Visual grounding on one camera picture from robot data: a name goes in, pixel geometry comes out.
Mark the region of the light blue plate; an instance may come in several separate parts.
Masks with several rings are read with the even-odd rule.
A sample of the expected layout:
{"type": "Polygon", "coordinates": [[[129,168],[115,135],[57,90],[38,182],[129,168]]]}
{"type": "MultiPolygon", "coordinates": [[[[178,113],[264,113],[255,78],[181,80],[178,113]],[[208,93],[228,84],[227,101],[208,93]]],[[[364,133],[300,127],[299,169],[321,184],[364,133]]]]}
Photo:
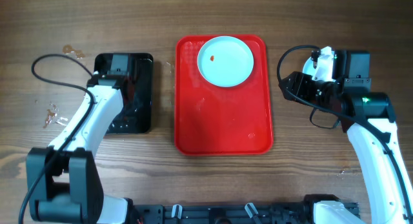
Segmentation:
{"type": "Polygon", "coordinates": [[[302,73],[307,74],[311,77],[311,80],[317,81],[317,61],[312,60],[312,58],[308,58],[303,66],[302,73]]]}
{"type": "Polygon", "coordinates": [[[235,87],[249,78],[254,56],[247,44],[232,36],[208,40],[199,50],[197,67],[202,77],[217,87],[235,87]]]}

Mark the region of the light blue plate back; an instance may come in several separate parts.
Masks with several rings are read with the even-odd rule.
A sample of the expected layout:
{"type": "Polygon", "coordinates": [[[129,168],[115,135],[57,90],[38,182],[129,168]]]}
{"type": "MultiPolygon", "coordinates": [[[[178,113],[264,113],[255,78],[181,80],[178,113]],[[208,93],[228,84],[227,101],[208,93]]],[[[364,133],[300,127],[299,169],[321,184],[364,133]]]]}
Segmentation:
{"type": "Polygon", "coordinates": [[[303,66],[302,73],[307,74],[311,77],[311,80],[317,81],[317,61],[312,60],[312,58],[308,58],[303,66]]]}

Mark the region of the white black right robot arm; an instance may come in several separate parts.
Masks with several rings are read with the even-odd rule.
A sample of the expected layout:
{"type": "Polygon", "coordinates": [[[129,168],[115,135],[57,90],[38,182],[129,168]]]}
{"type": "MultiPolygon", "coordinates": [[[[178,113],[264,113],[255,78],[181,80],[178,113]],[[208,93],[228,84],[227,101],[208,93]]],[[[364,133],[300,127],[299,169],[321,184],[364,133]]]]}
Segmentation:
{"type": "Polygon", "coordinates": [[[371,91],[370,54],[310,45],[302,71],[277,78],[285,99],[336,116],[359,160],[372,222],[412,223],[412,185],[390,98],[371,91]]]}

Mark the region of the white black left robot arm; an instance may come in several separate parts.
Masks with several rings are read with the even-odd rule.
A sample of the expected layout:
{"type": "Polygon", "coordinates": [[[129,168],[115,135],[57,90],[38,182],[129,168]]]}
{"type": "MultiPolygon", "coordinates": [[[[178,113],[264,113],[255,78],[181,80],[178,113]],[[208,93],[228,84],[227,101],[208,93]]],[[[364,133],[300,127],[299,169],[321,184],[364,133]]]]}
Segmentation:
{"type": "Polygon", "coordinates": [[[113,54],[107,71],[96,70],[82,91],[85,98],[65,129],[46,148],[26,157],[28,191],[25,212],[34,221],[56,223],[141,223],[128,198],[106,195],[95,156],[103,137],[123,107],[123,90],[131,72],[130,54],[113,54]]]}

